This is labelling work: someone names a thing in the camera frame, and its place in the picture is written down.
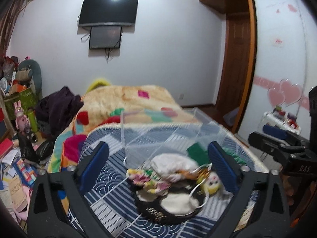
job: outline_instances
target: small fan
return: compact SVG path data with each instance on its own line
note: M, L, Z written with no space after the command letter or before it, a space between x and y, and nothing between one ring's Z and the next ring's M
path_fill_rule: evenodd
M0 80L0 88L3 92L3 94L5 95L6 93L6 90L7 90L7 87L8 87L8 82L7 82L7 79L5 77L3 77L1 80Z

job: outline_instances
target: wooden floor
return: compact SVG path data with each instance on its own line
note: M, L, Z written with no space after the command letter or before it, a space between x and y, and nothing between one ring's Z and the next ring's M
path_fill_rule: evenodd
M194 106L202 110L206 115L214 119L217 123L223 125L229 131L231 131L232 127L228 126L224 119L222 118L223 115L215 108L214 105L201 105L201 106Z

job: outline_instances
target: blue gripper pad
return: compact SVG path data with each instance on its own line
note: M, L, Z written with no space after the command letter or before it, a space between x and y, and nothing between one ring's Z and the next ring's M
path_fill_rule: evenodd
M107 143L100 142L93 150L92 154L84 157L83 161L80 162L79 166L83 167L83 171L80 173L79 178L79 191L81 194L89 192L93 188L108 157L109 147Z
M287 138L287 133L285 130L281 130L277 127L270 126L268 124L263 126L263 132L267 135L271 135L280 140L285 140Z
M208 156L226 191L236 194L239 189L237 185L240 178L239 164L233 157L227 155L217 142L209 144Z

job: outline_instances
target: transparent plastic box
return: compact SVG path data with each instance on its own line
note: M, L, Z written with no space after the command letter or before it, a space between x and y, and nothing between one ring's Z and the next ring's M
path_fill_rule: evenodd
M121 142L125 166L139 168L161 153L187 155L195 143L207 150L212 141L223 144L227 131L198 108L121 113Z

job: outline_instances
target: television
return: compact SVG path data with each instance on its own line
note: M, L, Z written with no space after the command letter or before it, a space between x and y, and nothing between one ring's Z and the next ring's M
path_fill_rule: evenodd
M121 26L91 27L89 49L120 48L121 34Z
M78 25L134 26L138 0L84 0Z

